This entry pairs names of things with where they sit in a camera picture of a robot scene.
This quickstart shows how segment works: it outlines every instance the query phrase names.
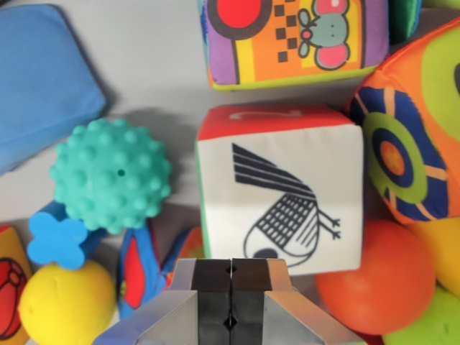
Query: metal gripper jaw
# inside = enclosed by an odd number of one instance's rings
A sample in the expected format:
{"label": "metal gripper jaw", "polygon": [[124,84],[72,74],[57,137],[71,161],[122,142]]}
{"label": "metal gripper jaw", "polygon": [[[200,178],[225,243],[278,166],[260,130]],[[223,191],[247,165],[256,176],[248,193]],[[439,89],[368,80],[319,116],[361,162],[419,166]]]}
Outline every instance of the metal gripper jaw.
{"label": "metal gripper jaw", "polygon": [[172,285],[95,345],[365,345],[292,285],[281,259],[182,259]]}

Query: teal spiky ball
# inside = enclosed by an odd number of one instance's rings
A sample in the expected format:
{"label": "teal spiky ball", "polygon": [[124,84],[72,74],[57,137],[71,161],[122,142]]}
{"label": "teal spiky ball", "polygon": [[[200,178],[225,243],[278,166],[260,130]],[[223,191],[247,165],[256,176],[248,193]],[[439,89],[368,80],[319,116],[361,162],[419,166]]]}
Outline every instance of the teal spiky ball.
{"label": "teal spiky ball", "polygon": [[146,127],[95,120],[76,127],[56,152],[50,169],[55,200],[90,230],[119,234],[124,227],[140,228],[170,195],[171,164],[163,143],[152,140]]}

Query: orange plush ball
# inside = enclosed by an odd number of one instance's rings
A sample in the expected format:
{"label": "orange plush ball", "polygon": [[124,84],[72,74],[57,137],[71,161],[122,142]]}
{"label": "orange plush ball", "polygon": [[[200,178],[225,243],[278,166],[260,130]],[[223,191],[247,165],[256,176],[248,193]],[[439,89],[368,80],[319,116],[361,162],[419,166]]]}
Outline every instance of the orange plush ball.
{"label": "orange plush ball", "polygon": [[340,322],[387,334],[415,321],[433,297],[433,260],[423,243],[391,221],[369,220],[358,270],[316,275],[324,303]]}

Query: green ball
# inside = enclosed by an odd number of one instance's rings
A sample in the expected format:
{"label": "green ball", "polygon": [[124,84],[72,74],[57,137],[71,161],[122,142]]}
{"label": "green ball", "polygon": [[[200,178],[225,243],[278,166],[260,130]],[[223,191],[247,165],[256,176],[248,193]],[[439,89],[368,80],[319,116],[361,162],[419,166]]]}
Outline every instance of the green ball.
{"label": "green ball", "polygon": [[410,326],[383,336],[385,345],[460,344],[460,300],[442,288],[425,313]]}
{"label": "green ball", "polygon": [[171,193],[164,145],[152,140],[146,127],[95,120],[76,127],[56,152],[50,169],[55,200],[89,230],[119,234],[124,227],[140,228]]}

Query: red circle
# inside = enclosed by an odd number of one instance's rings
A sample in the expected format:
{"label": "red circle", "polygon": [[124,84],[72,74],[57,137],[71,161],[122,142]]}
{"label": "red circle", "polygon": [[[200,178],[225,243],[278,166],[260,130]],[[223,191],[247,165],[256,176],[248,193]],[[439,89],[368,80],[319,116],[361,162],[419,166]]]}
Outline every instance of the red circle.
{"label": "red circle", "polygon": [[262,0],[218,0],[217,12],[230,27],[248,27],[260,15]]}
{"label": "red circle", "polygon": [[387,334],[419,318],[436,285],[422,241],[391,221],[366,222],[361,267],[316,275],[324,303],[340,322],[365,334]]}
{"label": "red circle", "polygon": [[0,343],[10,339],[21,327],[17,306],[26,277],[17,262],[0,259]]}

